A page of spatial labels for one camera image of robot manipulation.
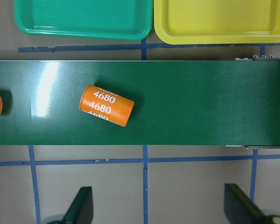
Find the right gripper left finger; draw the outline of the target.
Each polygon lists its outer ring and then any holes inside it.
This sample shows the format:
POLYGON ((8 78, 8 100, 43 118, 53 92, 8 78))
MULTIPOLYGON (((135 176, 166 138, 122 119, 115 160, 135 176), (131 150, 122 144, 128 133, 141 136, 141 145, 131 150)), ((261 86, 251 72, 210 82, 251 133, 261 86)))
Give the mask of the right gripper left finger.
POLYGON ((92 220, 92 187, 81 187, 63 217, 63 224, 91 224, 92 220))

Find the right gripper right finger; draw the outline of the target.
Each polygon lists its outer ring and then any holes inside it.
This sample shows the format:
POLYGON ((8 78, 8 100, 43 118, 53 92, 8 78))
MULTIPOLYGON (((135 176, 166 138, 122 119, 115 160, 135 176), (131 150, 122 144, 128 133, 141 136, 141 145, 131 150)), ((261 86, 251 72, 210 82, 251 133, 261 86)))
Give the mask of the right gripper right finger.
POLYGON ((261 224, 266 218, 242 189, 233 183, 224 185, 224 214, 230 224, 261 224))

